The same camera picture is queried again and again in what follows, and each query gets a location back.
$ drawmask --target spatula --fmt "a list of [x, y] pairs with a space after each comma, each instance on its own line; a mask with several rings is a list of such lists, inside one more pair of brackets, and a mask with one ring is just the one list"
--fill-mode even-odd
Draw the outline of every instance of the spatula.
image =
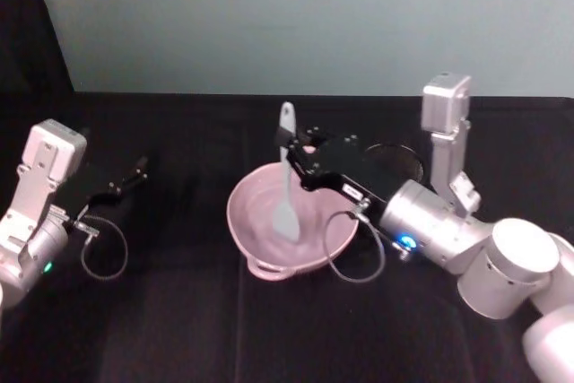
[[[279, 126], [295, 135], [295, 108], [290, 102], [281, 106]], [[281, 148], [283, 166], [283, 197], [273, 211], [273, 229], [283, 238], [296, 242], [300, 235], [299, 218], [291, 204], [291, 166], [287, 161], [287, 149]]]

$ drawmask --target black tablecloth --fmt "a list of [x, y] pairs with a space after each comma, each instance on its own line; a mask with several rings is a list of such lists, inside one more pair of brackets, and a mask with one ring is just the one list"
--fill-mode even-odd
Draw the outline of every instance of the black tablecloth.
[[[277, 159], [284, 99], [301, 125], [430, 155], [419, 98], [6, 98], [2, 208], [30, 126], [44, 118], [89, 126], [87, 161], [121, 172], [146, 153], [151, 171], [145, 187], [108, 212], [130, 245], [124, 276], [90, 279], [77, 262], [83, 238], [73, 236], [54, 270], [4, 314], [1, 380], [536, 382], [520, 344], [538, 318], [532, 307], [506, 321], [481, 318], [459, 299], [456, 280], [431, 264], [390, 257], [377, 281], [360, 286], [329, 269], [282, 283], [250, 275], [225, 205], [245, 174]], [[483, 197], [479, 218], [522, 217], [573, 237], [572, 112], [569, 100], [473, 100], [466, 171]], [[339, 264], [350, 274], [372, 269], [369, 238], [359, 236]]]

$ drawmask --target light blue wall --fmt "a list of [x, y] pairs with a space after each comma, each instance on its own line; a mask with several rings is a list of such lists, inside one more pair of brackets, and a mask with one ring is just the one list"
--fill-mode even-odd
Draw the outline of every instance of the light blue wall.
[[574, 95], [574, 0], [46, 0], [77, 91]]

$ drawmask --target pink bowl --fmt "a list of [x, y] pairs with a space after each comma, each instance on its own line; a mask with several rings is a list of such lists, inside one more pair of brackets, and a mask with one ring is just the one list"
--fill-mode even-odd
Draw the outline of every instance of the pink bowl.
[[[272, 213], [283, 197], [281, 163], [270, 163], [243, 178], [227, 203], [227, 223], [237, 247], [247, 258], [249, 271], [267, 281], [279, 281], [326, 265], [321, 244], [325, 223], [331, 214], [346, 211], [352, 204], [336, 192], [308, 192], [291, 174], [291, 203], [300, 223], [300, 238], [290, 242], [274, 232]], [[338, 256], [354, 237], [359, 222], [335, 217], [326, 233], [327, 249]]]

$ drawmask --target blue led light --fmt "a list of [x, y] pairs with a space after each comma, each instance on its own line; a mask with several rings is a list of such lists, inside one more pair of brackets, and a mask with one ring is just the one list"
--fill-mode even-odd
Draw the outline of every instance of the blue led light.
[[409, 235], [401, 235], [397, 241], [401, 246], [413, 250], [416, 248], [416, 241]]

